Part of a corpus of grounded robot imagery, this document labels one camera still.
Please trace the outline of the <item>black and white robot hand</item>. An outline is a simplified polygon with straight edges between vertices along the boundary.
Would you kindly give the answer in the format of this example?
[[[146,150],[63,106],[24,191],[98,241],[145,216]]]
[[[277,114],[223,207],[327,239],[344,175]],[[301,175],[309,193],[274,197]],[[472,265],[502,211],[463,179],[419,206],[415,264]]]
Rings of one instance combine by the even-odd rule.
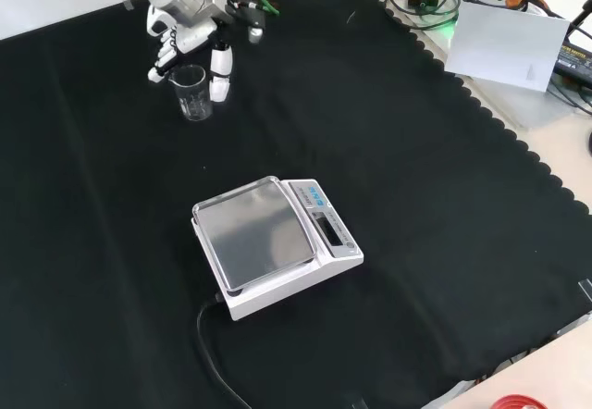
[[[160,40],[160,48],[148,80],[161,82],[184,56],[208,45],[212,48],[210,99],[224,102],[233,70],[232,48],[221,36],[223,28],[232,23],[226,5],[227,0],[175,0],[162,8],[150,6],[147,32]]]

